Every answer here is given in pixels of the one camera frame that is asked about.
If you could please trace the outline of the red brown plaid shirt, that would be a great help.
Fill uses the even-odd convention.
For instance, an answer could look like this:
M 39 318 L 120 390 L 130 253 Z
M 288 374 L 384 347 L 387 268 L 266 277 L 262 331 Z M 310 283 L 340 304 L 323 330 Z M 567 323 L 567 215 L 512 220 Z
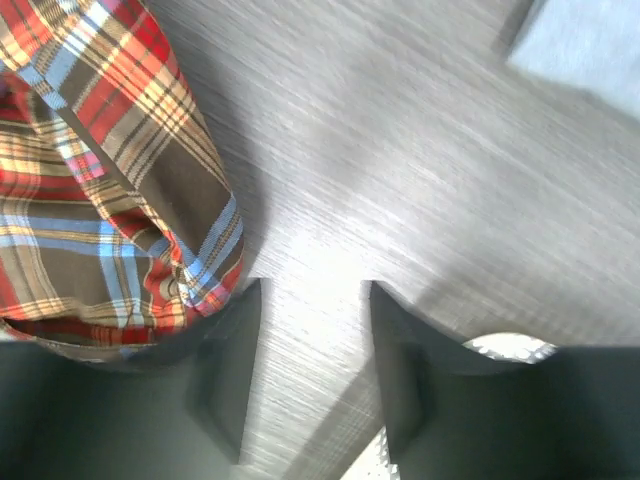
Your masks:
M 106 363 L 221 311 L 243 223 L 141 1 L 1 5 L 1 334 Z

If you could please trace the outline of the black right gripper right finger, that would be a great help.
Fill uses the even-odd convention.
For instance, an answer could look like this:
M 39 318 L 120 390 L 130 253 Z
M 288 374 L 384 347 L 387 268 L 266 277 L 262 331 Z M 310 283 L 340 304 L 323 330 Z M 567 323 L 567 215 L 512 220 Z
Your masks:
M 404 479 L 635 479 L 639 351 L 492 358 L 380 284 L 370 317 L 391 461 Z

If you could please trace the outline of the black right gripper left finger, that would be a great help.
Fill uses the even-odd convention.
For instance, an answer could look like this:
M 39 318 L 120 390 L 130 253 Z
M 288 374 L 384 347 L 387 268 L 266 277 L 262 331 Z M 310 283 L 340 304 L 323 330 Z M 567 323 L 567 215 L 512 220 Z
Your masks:
M 240 460 L 259 282 L 220 313 L 107 365 L 1 346 L 5 479 L 227 479 Z

